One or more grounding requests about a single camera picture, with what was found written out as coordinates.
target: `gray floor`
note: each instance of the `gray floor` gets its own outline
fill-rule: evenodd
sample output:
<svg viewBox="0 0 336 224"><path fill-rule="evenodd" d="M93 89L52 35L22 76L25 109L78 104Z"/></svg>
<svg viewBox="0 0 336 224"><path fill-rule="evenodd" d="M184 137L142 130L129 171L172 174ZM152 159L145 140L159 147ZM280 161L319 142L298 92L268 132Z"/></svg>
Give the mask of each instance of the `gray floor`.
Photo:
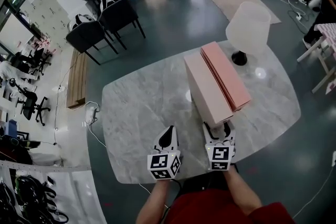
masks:
<svg viewBox="0 0 336 224"><path fill-rule="evenodd" d="M264 204L280 201L294 216L319 190L331 169L331 156L336 148L333 133L336 91L328 95L324 95L324 89L314 95L310 92L324 75L321 65L312 60L297 64L296 59L305 47L301 41L303 34L288 17L289 6L279 0L262 1L282 21L271 25L268 45L293 83L302 116L271 145L239 162L238 168ZM125 74L211 41L226 39L228 20L211 0L136 0L134 4L147 39L129 25L120 31L127 51L117 42L113 43L121 52L117 57L106 44L99 45L99 52L90 51L104 64L97 66L89 61L87 100L101 103L103 87ZM306 23L307 26L312 24L312 20ZM93 131L103 140L101 121L93 125ZM88 134L88 145L93 176L107 222L134 223L148 193L138 185L117 182L105 149L91 134ZM295 221L320 222L335 201L335 188L336 175L333 172L323 191ZM171 184L167 204L172 202L177 190L178 187Z"/></svg>

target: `white lampshade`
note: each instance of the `white lampshade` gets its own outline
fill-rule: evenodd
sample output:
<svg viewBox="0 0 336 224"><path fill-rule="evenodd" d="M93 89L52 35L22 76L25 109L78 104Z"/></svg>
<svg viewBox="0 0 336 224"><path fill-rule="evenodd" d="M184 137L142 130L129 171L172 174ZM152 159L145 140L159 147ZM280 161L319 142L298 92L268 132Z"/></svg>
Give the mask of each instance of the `white lampshade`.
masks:
<svg viewBox="0 0 336 224"><path fill-rule="evenodd" d="M271 15L264 7L243 2L226 28L226 37L238 50L258 54L267 45Z"/></svg>

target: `cardboard carton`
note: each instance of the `cardboard carton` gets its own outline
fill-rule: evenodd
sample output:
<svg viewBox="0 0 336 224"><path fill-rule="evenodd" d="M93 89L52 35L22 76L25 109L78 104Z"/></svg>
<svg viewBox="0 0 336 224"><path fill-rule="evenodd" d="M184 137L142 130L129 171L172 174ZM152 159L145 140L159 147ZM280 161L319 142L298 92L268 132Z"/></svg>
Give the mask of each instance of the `cardboard carton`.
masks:
<svg viewBox="0 0 336 224"><path fill-rule="evenodd" d="M233 112L251 100L243 81L216 42L202 46L201 55L209 66Z"/></svg>
<svg viewBox="0 0 336 224"><path fill-rule="evenodd" d="M184 57L191 96L201 118L215 128L233 116L215 77L199 52Z"/></svg>

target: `white table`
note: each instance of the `white table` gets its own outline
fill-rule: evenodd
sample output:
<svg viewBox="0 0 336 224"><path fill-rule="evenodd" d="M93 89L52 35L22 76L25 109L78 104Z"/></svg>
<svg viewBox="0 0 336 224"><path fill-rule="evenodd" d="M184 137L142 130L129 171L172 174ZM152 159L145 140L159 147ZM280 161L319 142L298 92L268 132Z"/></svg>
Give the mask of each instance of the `white table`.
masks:
<svg viewBox="0 0 336 224"><path fill-rule="evenodd" d="M315 25L314 28L315 31L320 31L322 34L322 37L313 45L311 48L309 48L303 55L301 55L298 59L297 62L301 62L304 60L304 58L308 57L313 51L315 51L323 41L326 41L328 45L332 48L334 51L334 57L336 59L336 24L320 24L320 25ZM329 69L327 64L326 64L326 59L325 57L322 57L322 55L317 52L317 57L319 58L323 69L326 72L326 75L324 78L311 90L312 93L316 93L323 84L327 82L327 80L335 73L335 67L332 69Z"/></svg>
<svg viewBox="0 0 336 224"><path fill-rule="evenodd" d="M231 61L236 50L218 43ZM154 182L147 171L153 140L175 125L183 156L176 179L209 172L202 119L190 98L184 56L186 51L130 73L108 85L102 94L102 125L110 163L124 184ZM234 162L267 146L301 115L294 88L269 47L248 56L244 66L233 64L252 100L231 119L236 129Z"/></svg>

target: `sneaker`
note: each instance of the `sneaker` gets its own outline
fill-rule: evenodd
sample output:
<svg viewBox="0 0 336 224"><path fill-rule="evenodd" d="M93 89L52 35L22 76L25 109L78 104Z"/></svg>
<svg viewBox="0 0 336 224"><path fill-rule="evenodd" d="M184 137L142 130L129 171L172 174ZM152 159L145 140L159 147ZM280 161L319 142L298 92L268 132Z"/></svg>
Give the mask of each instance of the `sneaker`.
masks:
<svg viewBox="0 0 336 224"><path fill-rule="evenodd" d="M302 4L304 4L305 6L308 5L308 3L305 0L298 0L299 2L301 2Z"/></svg>
<svg viewBox="0 0 336 224"><path fill-rule="evenodd" d="M307 50L311 48L311 45L308 42L305 42L305 38L302 39L302 42L305 45L305 47L307 48Z"/></svg>

